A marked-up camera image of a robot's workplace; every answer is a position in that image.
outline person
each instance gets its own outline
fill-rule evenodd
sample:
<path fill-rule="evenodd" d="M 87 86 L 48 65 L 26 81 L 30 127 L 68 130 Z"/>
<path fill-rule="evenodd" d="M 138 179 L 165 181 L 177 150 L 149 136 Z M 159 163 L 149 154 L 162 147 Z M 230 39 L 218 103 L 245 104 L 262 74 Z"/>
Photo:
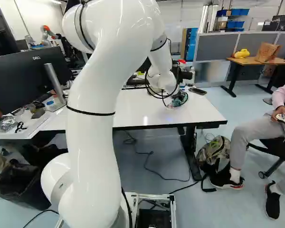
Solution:
<path fill-rule="evenodd" d="M 278 122 L 276 115 L 285 114 L 285 85 L 272 95 L 274 110 L 263 117 L 237 126 L 231 136 L 230 163 L 210 179 L 212 185 L 220 189 L 241 190 L 244 178 L 240 176 L 244 164 L 246 148 L 250 141 L 285 137 L 285 124 Z M 285 179 L 266 186 L 266 213 L 272 219 L 280 215 L 280 196 L 285 194 Z"/>

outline yellow toy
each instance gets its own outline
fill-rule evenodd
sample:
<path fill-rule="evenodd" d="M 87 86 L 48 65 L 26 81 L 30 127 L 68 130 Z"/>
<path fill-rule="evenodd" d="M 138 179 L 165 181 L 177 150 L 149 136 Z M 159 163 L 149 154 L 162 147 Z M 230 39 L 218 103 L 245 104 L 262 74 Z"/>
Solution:
<path fill-rule="evenodd" d="M 242 49 L 234 54 L 234 58 L 246 58 L 250 56 L 250 52 L 247 49 Z"/>

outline dell logo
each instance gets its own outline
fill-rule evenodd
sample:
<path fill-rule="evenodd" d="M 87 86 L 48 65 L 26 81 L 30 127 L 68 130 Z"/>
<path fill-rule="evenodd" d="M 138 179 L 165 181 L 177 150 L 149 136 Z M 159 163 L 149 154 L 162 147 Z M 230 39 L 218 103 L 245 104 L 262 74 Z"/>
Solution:
<path fill-rule="evenodd" d="M 33 60 L 38 60 L 38 59 L 41 59 L 39 56 L 34 56 L 33 57 Z"/>

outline office chair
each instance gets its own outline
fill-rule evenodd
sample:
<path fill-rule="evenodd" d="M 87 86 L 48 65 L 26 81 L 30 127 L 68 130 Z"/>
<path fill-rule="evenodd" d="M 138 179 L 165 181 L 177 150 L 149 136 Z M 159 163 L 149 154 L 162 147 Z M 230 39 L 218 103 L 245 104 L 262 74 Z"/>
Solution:
<path fill-rule="evenodd" d="M 267 171 L 260 171 L 258 173 L 260 178 L 265 179 L 270 177 L 270 175 L 276 171 L 283 162 L 285 162 L 285 138 L 278 137 L 274 139 L 260 139 L 260 141 L 266 148 L 249 143 L 247 149 L 252 147 L 256 150 L 279 157 L 279 159 Z"/>

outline standing desk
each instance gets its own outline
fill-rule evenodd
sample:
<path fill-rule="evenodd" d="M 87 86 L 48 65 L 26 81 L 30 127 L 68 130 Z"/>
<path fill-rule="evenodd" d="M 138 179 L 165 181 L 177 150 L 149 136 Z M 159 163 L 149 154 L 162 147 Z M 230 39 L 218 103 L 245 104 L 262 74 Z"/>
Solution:
<path fill-rule="evenodd" d="M 195 180 L 200 180 L 201 175 L 194 155 L 195 129 L 218 128 L 221 124 L 227 124 L 227 120 L 205 96 L 191 92 L 188 92 L 188 96 L 184 105 L 169 109 L 163 105 L 161 99 L 148 95 L 145 88 L 122 90 L 117 98 L 113 130 L 178 128 L 192 176 Z M 42 125 L 23 140 L 32 139 L 37 134 L 65 133 L 66 117 L 66 107 L 51 113 Z"/>
<path fill-rule="evenodd" d="M 229 88 L 227 88 L 227 87 L 225 87 L 223 85 L 221 85 L 221 88 L 223 90 L 225 90 L 227 93 L 229 93 L 232 97 L 237 97 L 232 90 L 233 90 L 235 82 L 237 81 L 239 72 L 240 72 L 242 67 L 244 67 L 244 66 L 252 66 L 252 65 L 285 65 L 285 59 L 277 58 L 277 57 L 274 58 L 273 60 L 269 60 L 269 61 L 264 62 L 264 63 L 255 61 L 255 57 L 246 57 L 246 58 L 232 58 L 232 57 L 229 57 L 229 58 L 227 58 L 227 60 L 229 60 L 230 62 L 235 63 L 236 64 L 236 68 L 235 68 L 235 70 L 233 72 Z M 261 89 L 263 89 L 264 91 L 272 94 L 271 87 L 272 87 L 272 85 L 274 83 L 274 80 L 275 80 L 274 78 L 275 78 L 274 76 L 272 76 L 270 78 L 270 81 L 269 81 L 267 87 L 263 87 L 263 86 L 261 86 L 259 84 L 256 84 L 256 86 L 261 88 Z"/>

